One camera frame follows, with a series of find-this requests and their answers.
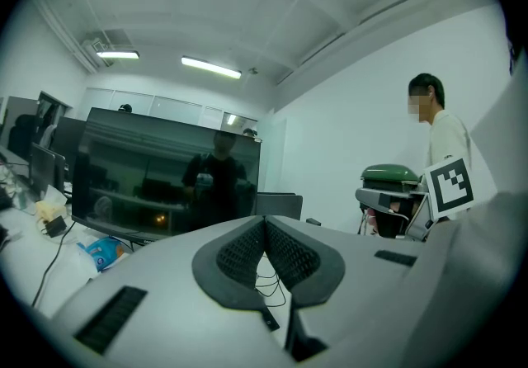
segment green container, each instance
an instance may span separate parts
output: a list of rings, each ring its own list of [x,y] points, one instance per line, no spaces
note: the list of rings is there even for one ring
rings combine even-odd
[[[382,191],[409,192],[420,182],[413,170],[399,164],[376,164],[361,174],[363,187]]]

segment fluorescent light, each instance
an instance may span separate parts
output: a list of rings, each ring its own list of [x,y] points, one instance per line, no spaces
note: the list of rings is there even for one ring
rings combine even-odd
[[[215,66],[214,64],[207,63],[205,61],[190,59],[189,57],[181,57],[181,62],[186,66],[191,66],[193,68],[202,68],[204,70],[220,73],[235,79],[240,79],[240,77],[242,76],[242,72],[230,70],[228,68],[222,68],[220,66]]]
[[[138,59],[137,51],[100,51],[97,53],[102,59]]]

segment yellow object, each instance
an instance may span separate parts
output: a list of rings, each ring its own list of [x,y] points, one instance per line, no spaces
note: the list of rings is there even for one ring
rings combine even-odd
[[[64,205],[50,205],[48,202],[39,201],[36,203],[36,213],[39,218],[50,222],[60,215],[65,219],[68,217],[68,212]]]

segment white wall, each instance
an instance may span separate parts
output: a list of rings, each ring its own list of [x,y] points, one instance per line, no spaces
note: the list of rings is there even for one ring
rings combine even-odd
[[[0,41],[0,97],[38,99],[46,92],[75,115],[87,71],[48,27],[32,1],[13,13]]]
[[[276,87],[262,75],[237,81],[185,67],[175,51],[142,47],[140,53],[140,60],[116,62],[89,76],[87,87],[157,95],[252,119],[273,107]]]
[[[499,7],[484,7],[415,32],[363,58],[282,108],[286,120],[280,176],[266,184],[304,196],[303,218],[357,231],[354,197],[360,175],[376,163],[402,163],[422,173],[428,125],[407,114],[408,82],[421,72],[445,87],[446,109],[472,130],[509,79],[507,41]],[[495,193],[477,149],[476,198]]]

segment white shirt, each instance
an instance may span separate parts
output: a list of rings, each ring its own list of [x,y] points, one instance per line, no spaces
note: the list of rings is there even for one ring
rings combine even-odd
[[[471,139],[460,119],[447,110],[438,111],[432,122],[427,167],[449,157],[466,157],[471,168]]]

